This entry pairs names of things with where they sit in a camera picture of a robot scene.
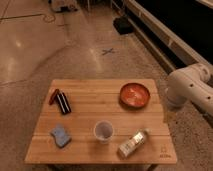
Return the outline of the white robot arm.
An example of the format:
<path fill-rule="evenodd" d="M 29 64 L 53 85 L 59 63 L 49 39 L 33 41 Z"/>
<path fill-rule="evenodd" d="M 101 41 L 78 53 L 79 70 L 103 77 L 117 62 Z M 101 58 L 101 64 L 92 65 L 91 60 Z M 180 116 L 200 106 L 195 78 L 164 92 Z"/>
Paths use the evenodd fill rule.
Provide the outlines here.
<path fill-rule="evenodd" d="M 213 116 L 213 87 L 207 84 L 208 67 L 196 63 L 171 72 L 167 77 L 166 101 L 170 108 L 181 108 L 187 100 Z"/>

